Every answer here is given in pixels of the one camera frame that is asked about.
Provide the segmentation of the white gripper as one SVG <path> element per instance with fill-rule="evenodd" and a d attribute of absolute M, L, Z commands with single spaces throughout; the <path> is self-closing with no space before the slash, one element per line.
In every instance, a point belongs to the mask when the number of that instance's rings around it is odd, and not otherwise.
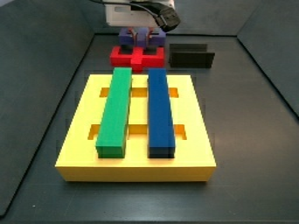
<path fill-rule="evenodd" d="M 165 4 L 173 8 L 174 0 L 105 0 L 106 2 L 121 2 L 130 3 L 133 1 L 138 2 L 154 2 Z M 133 46 L 137 46 L 137 31 L 133 27 L 149 27 L 146 34 L 146 44 L 151 45 L 153 34 L 158 26 L 153 15 L 145 10 L 131 10 L 129 5 L 107 4 L 106 5 L 106 14 L 107 14 L 107 24 L 111 26 L 129 27 L 127 34 L 133 39 Z"/>

